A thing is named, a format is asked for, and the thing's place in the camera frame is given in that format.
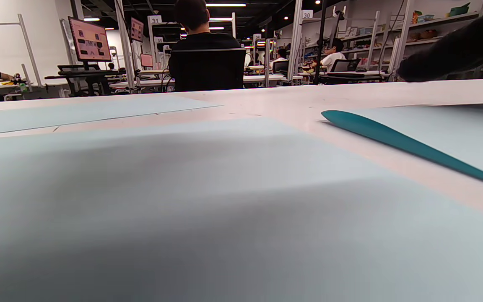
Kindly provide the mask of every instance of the teal paper strip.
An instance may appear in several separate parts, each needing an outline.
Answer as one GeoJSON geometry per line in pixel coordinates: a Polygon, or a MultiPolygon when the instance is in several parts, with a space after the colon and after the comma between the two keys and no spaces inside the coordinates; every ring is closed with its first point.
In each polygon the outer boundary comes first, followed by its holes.
{"type": "Polygon", "coordinates": [[[344,111],[328,110],[322,112],[322,115],[338,128],[365,136],[483,181],[482,170],[397,132],[384,124],[344,111]]]}

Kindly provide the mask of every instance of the white wall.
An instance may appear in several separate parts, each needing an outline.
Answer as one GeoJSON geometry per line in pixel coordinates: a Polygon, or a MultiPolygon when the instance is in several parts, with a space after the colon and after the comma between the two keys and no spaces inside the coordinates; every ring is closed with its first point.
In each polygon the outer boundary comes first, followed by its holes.
{"type": "MultiPolygon", "coordinates": [[[[0,0],[0,23],[23,19],[33,48],[42,82],[45,76],[57,75],[57,65],[68,64],[67,50],[59,18],[71,13],[69,0],[0,0]]],[[[19,26],[0,26],[0,71],[23,74],[25,63],[31,78],[33,68],[19,26]]]]}
{"type": "MultiPolygon", "coordinates": [[[[120,68],[126,67],[126,63],[124,62],[124,55],[123,55],[123,49],[122,49],[122,41],[120,39],[120,32],[118,30],[115,31],[107,31],[107,42],[109,43],[109,46],[115,46],[117,48],[117,52],[119,54],[119,61],[120,61],[120,68]]],[[[141,46],[142,46],[142,52],[146,54],[152,54],[152,51],[150,49],[150,40],[149,38],[144,37],[143,42],[136,42],[136,62],[138,65],[136,66],[137,69],[142,70],[142,66],[140,65],[140,54],[141,54],[141,46]]],[[[115,64],[115,68],[119,68],[117,66],[117,59],[113,58],[113,63],[115,64]]],[[[100,63],[100,67],[103,69],[104,64],[100,63]]]]}

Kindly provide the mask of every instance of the box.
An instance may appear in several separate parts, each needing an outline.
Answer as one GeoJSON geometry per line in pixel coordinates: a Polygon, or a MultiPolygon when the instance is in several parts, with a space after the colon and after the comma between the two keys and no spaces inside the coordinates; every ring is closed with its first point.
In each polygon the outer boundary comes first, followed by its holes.
{"type": "Polygon", "coordinates": [[[372,34],[373,31],[374,29],[372,27],[365,27],[360,30],[359,34],[372,34]]]}

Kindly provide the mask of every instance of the black office chair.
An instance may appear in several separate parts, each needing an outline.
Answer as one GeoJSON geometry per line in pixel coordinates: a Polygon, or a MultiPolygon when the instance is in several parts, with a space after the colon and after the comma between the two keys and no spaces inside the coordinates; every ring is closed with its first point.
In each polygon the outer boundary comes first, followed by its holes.
{"type": "Polygon", "coordinates": [[[288,74],[288,65],[290,61],[278,61],[273,63],[273,73],[274,74],[288,74]]]}
{"type": "Polygon", "coordinates": [[[243,88],[245,48],[173,50],[169,70],[175,91],[243,88]]]}
{"type": "Polygon", "coordinates": [[[333,67],[331,67],[332,73],[339,73],[343,71],[356,71],[357,65],[361,59],[353,59],[353,60],[335,60],[333,63],[333,67]]]}

